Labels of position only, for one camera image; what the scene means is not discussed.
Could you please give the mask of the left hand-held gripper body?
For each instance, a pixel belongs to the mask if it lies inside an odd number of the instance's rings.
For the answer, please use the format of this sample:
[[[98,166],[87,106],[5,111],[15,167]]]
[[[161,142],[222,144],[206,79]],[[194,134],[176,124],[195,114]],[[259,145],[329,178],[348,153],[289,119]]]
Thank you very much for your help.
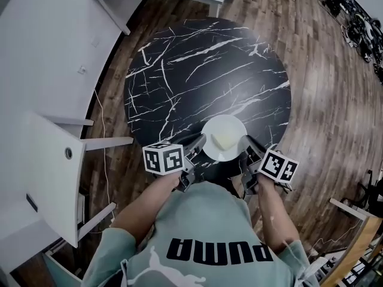
[[[196,155],[196,147],[192,145],[171,144],[168,142],[155,143],[142,148],[144,166],[147,172],[165,176],[181,172],[176,189],[185,192],[194,182],[194,164],[192,158]]]

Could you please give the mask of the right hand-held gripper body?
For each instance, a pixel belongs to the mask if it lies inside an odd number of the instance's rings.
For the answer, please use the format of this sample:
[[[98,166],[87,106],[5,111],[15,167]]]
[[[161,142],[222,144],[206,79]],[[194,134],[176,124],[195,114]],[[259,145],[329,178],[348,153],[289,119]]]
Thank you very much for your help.
[[[255,163],[247,156],[242,175],[244,194],[255,195],[258,193],[258,174],[273,180],[275,185],[281,187],[286,193],[292,191],[291,182],[298,166],[298,161],[271,149],[264,152],[263,159]]]

